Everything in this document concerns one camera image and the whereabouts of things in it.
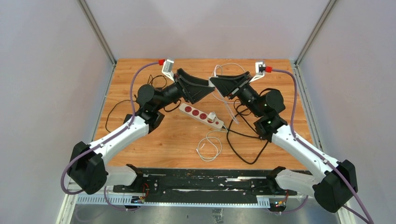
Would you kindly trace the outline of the white square charger with sticker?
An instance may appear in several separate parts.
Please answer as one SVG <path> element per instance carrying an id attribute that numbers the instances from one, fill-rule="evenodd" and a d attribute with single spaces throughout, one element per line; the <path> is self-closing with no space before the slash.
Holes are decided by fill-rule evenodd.
<path id="1" fill-rule="evenodd" d="M 210 112 L 208 115 L 207 115 L 207 121 L 209 122 L 209 123 L 213 123 L 214 122 L 214 120 L 216 119 L 216 113 L 215 112 Z"/>

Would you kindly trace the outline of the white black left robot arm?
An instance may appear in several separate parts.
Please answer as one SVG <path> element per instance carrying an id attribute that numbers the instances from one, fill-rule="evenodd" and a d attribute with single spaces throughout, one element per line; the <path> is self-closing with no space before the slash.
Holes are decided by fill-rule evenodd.
<path id="1" fill-rule="evenodd" d="M 143 180 L 135 168 L 111 167 L 108 162 L 128 145 L 157 129 L 164 118 L 161 109 L 181 99 L 194 104 L 215 90 L 209 80 L 191 76 L 183 69 L 177 70 L 174 80 L 162 89 L 142 85 L 131 102 L 137 103 L 139 109 L 133 109 L 131 117 L 105 137 L 89 144 L 77 143 L 61 178 L 68 175 L 81 188 L 78 193 L 88 195 L 113 185 L 125 185 L 130 192 L 139 192 Z"/>

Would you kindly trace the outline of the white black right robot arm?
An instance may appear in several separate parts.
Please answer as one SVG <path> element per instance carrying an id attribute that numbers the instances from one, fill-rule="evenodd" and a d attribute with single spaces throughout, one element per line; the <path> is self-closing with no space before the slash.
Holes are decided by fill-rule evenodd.
<path id="1" fill-rule="evenodd" d="M 273 195 L 284 190 L 299 192 L 314 197 L 326 211 L 337 212 L 358 191 L 354 164 L 325 154 L 298 135 L 293 125 L 280 116 L 285 110 L 281 92 L 267 88 L 257 93 L 250 85 L 251 79 L 246 72 L 238 76 L 211 77 L 209 83 L 222 96 L 238 98 L 258 117 L 254 122 L 258 135 L 287 151 L 310 172 L 306 175 L 278 167 L 267 181 L 267 190 Z"/>

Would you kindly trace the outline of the white red power strip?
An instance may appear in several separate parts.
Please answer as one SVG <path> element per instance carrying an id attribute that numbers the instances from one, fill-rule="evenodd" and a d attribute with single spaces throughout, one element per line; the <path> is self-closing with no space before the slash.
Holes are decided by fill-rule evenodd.
<path id="1" fill-rule="evenodd" d="M 224 127 L 224 122 L 222 120 L 220 120 L 218 117 L 216 117 L 216 119 L 214 120 L 213 123 L 209 123 L 207 121 L 207 115 L 209 113 L 203 112 L 191 105 L 182 103 L 178 109 L 181 113 L 188 115 L 189 117 L 191 117 L 205 125 L 208 125 L 215 130 L 219 131 Z"/>

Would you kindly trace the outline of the aluminium frame rail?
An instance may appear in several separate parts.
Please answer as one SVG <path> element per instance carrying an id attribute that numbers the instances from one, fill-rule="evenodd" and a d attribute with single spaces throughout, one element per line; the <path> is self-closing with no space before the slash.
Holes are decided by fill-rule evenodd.
<path id="1" fill-rule="evenodd" d="M 296 100 L 299 100 L 301 107 L 304 110 L 307 126 L 310 131 L 312 142 L 304 139 L 302 135 L 293 130 L 296 134 L 296 148 L 290 154 L 293 155 L 300 163 L 302 163 L 308 171 L 312 173 L 312 177 L 302 177 L 298 179 L 297 191 L 303 195 L 314 197 L 313 186 L 319 184 L 325 177 L 325 171 L 332 171 L 332 168 L 326 165 L 325 161 L 336 162 L 335 158 L 322 152 L 319 144 L 318 131 L 310 109 L 307 95 L 304 89 L 303 81 L 300 77 L 297 66 L 291 61 L 292 77 L 295 83 L 295 93 L 298 95 Z"/>

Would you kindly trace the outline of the black mounting base plate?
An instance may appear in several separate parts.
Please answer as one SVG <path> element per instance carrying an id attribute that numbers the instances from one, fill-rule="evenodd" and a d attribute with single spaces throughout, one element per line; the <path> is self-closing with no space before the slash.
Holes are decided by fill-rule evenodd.
<path id="1" fill-rule="evenodd" d="M 270 170 L 141 168 L 131 186 L 115 193 L 141 193 L 150 203 L 254 204 L 258 196 L 285 199 L 296 192 L 275 189 Z"/>

